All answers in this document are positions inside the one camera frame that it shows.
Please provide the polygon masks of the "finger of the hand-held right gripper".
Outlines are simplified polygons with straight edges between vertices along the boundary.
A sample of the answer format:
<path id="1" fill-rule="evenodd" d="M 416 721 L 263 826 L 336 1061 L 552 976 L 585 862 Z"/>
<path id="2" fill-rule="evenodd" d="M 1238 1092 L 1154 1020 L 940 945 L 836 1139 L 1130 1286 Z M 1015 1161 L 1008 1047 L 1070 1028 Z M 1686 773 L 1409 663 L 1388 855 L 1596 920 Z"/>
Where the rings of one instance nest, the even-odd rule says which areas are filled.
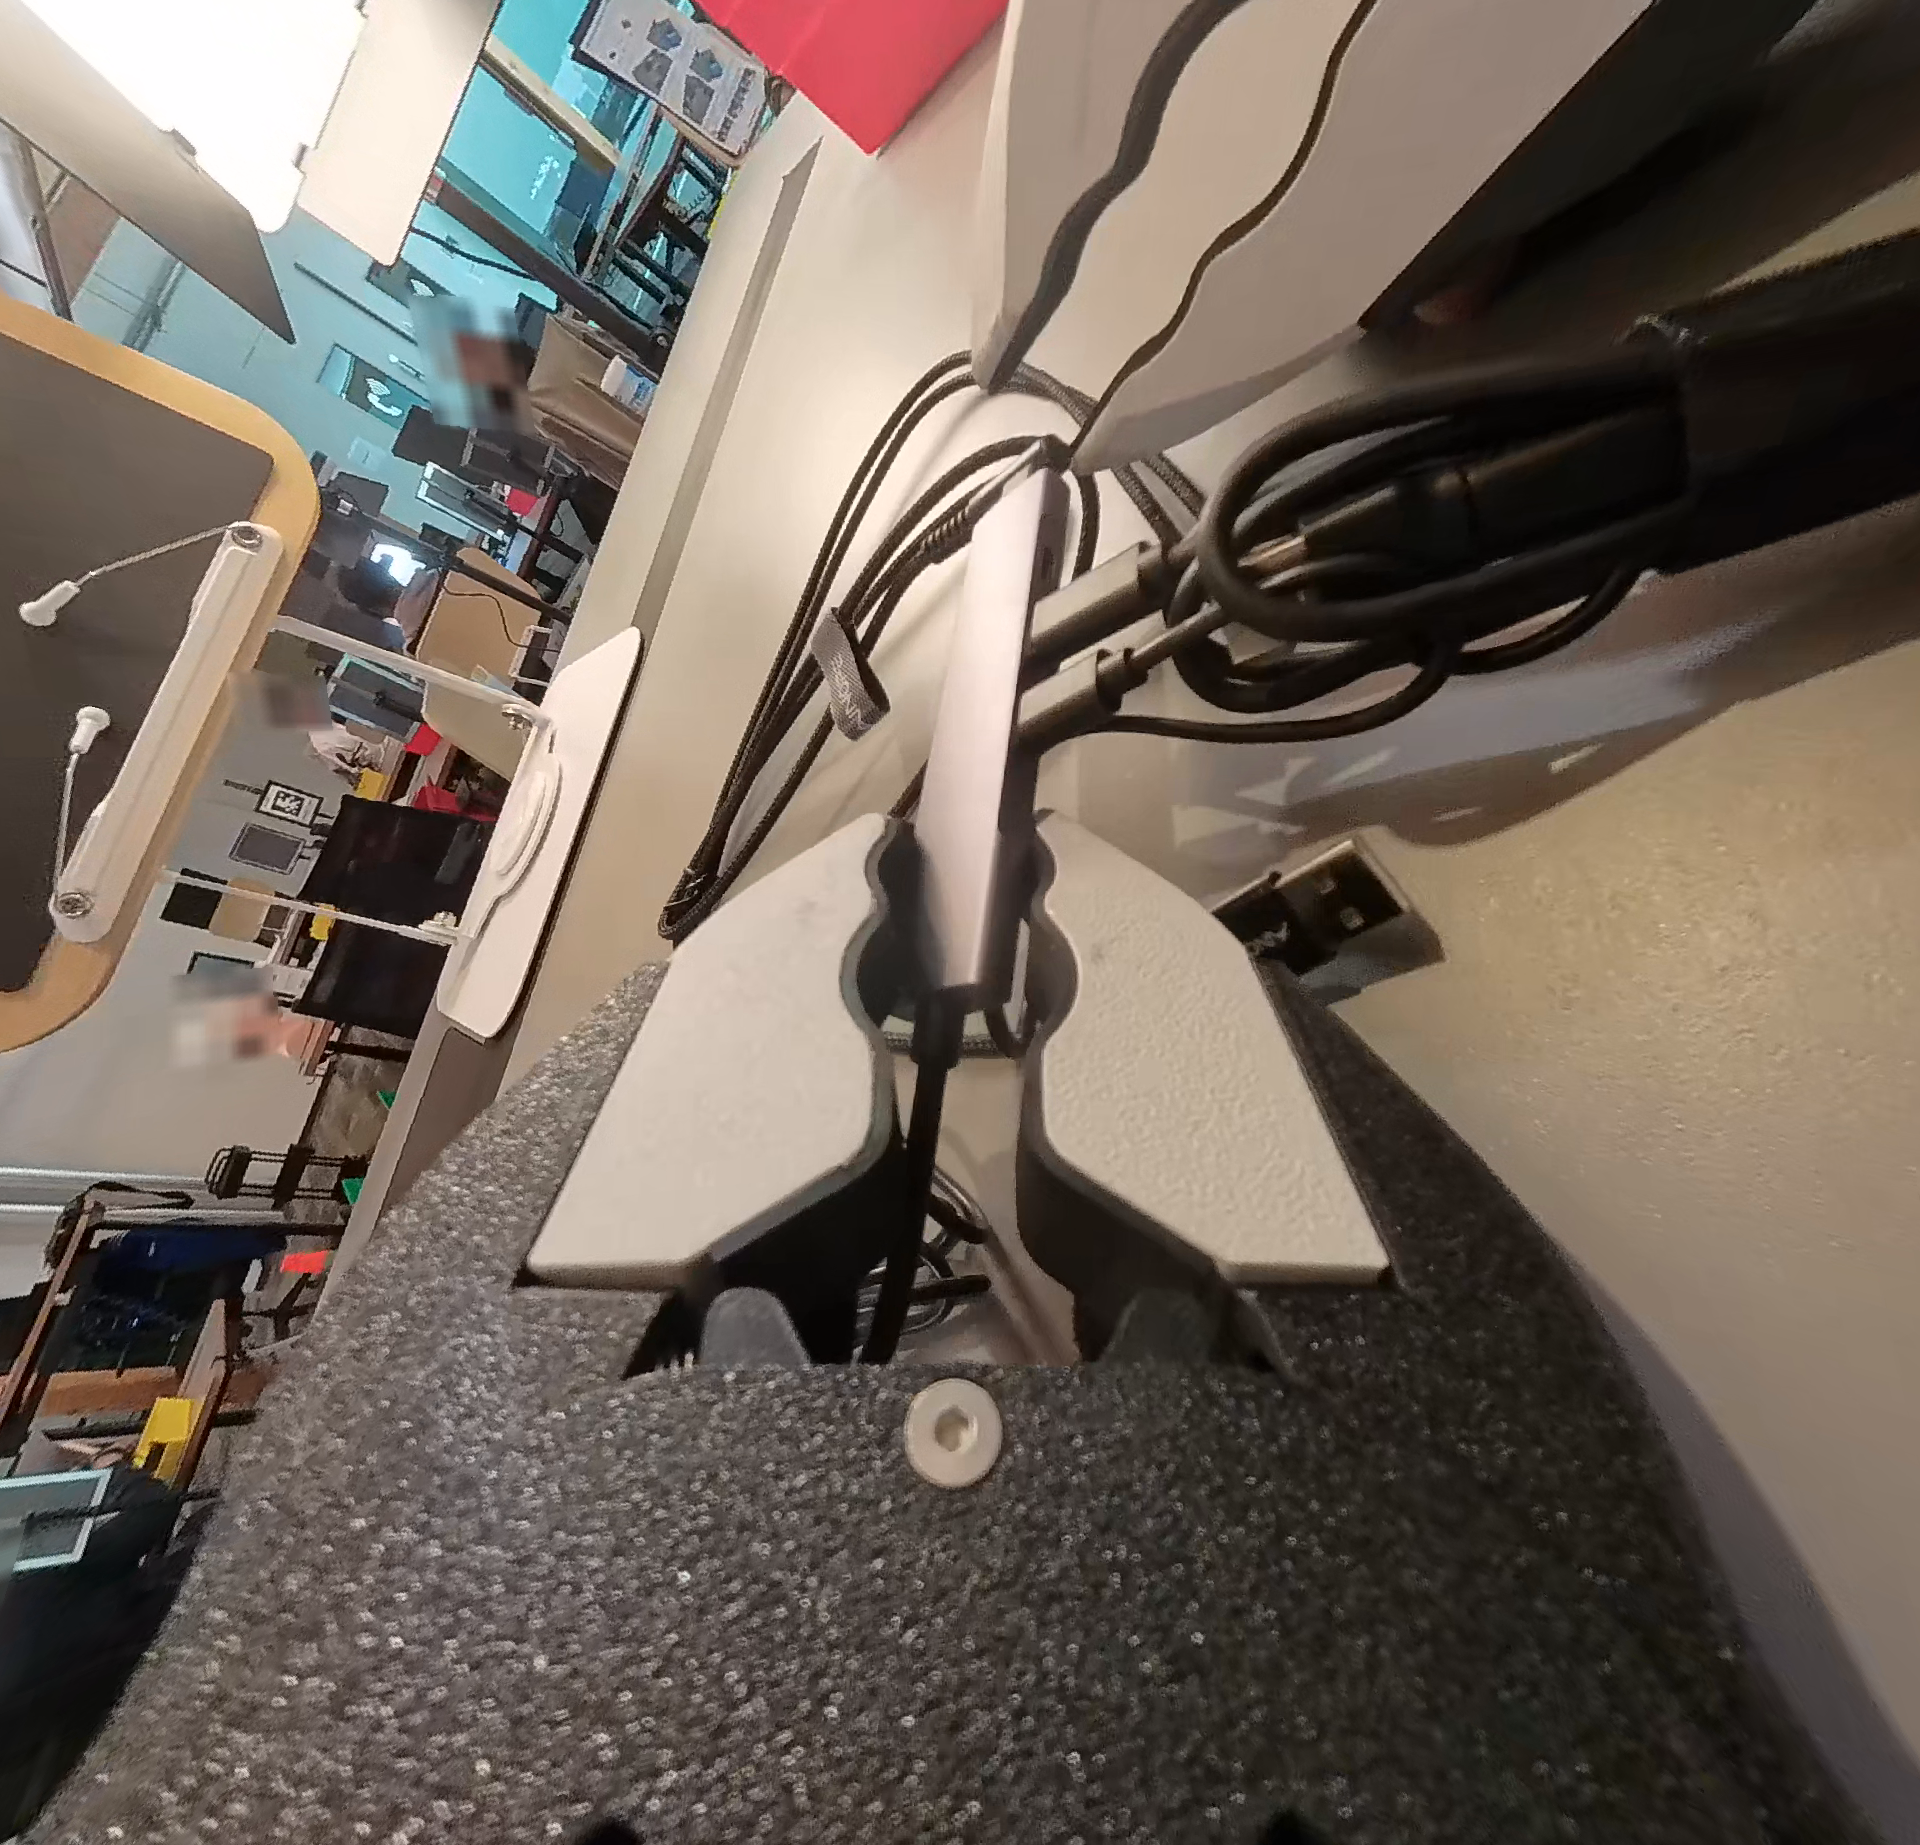
<path id="1" fill-rule="evenodd" d="M 1075 446 L 1170 450 L 1331 352 L 1653 0 L 1359 0 L 1271 194 L 1195 261 Z"/>
<path id="2" fill-rule="evenodd" d="M 1010 0 L 980 179 L 980 387 L 1011 384 L 1097 222 L 1151 162 L 1189 61 L 1248 3 Z"/>

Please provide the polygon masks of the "wood-framed black board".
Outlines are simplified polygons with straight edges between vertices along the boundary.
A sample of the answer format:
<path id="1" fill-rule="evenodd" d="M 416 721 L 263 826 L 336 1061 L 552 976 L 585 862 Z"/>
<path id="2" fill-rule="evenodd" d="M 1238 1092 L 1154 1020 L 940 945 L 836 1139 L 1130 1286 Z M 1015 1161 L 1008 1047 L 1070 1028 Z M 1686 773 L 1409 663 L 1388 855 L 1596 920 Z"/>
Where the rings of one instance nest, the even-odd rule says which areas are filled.
<path id="1" fill-rule="evenodd" d="M 4 300 L 3 1047 L 109 985 L 320 488 L 246 400 Z"/>

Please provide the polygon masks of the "black USB-A plug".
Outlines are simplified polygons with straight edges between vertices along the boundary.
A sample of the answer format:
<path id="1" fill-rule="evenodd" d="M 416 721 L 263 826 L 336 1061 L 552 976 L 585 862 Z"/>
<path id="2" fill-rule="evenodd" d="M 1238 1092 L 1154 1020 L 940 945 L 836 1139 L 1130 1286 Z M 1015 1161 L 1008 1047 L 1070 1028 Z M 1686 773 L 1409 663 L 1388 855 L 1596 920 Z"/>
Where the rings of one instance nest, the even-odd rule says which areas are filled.
<path id="1" fill-rule="evenodd" d="M 1361 840 L 1265 871 L 1209 911 L 1256 964 L 1283 968 L 1323 1006 L 1446 957 L 1433 926 Z"/>

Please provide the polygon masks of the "white picture poster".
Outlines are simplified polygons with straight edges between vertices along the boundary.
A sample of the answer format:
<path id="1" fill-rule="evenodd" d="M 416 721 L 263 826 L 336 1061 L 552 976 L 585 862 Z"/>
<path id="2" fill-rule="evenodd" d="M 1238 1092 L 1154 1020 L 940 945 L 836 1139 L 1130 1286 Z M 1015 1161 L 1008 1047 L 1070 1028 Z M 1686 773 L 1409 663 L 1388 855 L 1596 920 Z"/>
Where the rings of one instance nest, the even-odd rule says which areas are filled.
<path id="1" fill-rule="evenodd" d="M 727 167 L 748 157 L 771 110 L 764 66 L 668 0 L 587 0 L 568 47 Z"/>

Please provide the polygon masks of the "white stand with poles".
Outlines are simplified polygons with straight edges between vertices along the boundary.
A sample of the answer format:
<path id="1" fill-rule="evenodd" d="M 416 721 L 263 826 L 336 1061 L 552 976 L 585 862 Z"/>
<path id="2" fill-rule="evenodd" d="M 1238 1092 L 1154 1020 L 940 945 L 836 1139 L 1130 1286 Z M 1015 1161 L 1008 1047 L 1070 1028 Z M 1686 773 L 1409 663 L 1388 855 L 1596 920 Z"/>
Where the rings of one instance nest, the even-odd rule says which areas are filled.
<path id="1" fill-rule="evenodd" d="M 488 706 L 524 735 L 524 752 L 493 828 L 467 911 L 454 926 L 404 926 L 336 911 L 336 920 L 450 951 L 435 1010 L 471 1041 L 497 1039 L 515 1020 L 534 976 L 563 881 L 597 800 L 623 712 L 637 685 L 642 635 L 628 626 L 577 657 L 530 702 L 440 667 L 363 645 L 340 632 L 280 616 L 275 632 L 360 655 L 429 693 Z"/>

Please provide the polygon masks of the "grey slim USB hub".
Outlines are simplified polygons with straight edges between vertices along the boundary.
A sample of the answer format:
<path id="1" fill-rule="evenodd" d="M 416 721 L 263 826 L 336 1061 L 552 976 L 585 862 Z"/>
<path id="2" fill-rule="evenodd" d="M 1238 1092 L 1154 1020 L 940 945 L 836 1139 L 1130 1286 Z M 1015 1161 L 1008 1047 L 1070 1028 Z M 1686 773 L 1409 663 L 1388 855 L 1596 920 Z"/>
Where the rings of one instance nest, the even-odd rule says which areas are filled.
<path id="1" fill-rule="evenodd" d="M 1059 579 L 1071 492 L 1038 459 L 995 488 L 966 551 L 915 807 L 915 993 L 943 1020 L 1003 980 L 1008 820 L 1034 601 Z"/>

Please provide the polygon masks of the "red plastic bin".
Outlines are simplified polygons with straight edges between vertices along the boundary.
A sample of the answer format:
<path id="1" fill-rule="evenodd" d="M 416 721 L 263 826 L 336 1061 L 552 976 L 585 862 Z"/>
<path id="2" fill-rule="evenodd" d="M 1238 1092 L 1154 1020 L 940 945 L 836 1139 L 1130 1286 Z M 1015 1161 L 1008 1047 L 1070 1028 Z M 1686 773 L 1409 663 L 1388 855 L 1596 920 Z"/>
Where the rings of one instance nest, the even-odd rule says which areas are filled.
<path id="1" fill-rule="evenodd" d="M 861 152 L 881 152 L 1010 0 L 692 0 Z"/>

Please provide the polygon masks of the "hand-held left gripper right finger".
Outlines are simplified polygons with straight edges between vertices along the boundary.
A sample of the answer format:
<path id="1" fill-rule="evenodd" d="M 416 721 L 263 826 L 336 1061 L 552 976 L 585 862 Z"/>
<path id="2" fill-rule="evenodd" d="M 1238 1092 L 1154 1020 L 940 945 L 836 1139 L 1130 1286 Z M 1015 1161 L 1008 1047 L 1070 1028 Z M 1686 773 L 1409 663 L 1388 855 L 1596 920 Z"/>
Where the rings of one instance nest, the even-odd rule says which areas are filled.
<path id="1" fill-rule="evenodd" d="M 1038 828 L 1017 1229 L 1079 1357 L 1165 1294 L 1377 1287 L 1391 1256 L 1281 1006 L 1194 897 L 1056 812 Z"/>

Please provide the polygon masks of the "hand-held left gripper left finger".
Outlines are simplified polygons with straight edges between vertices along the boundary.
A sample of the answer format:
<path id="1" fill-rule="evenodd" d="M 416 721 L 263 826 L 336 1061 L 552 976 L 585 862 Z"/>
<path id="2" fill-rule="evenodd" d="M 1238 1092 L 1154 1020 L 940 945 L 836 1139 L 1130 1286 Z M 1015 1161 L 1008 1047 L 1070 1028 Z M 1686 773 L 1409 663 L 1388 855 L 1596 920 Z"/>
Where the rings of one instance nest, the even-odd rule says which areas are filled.
<path id="1" fill-rule="evenodd" d="M 883 1023 L 910 966 L 907 826 L 863 816 L 752 884 L 668 964 L 524 1256 L 554 1287 L 782 1305 L 803 1352 L 857 1352 L 857 1300 L 904 1225 Z"/>

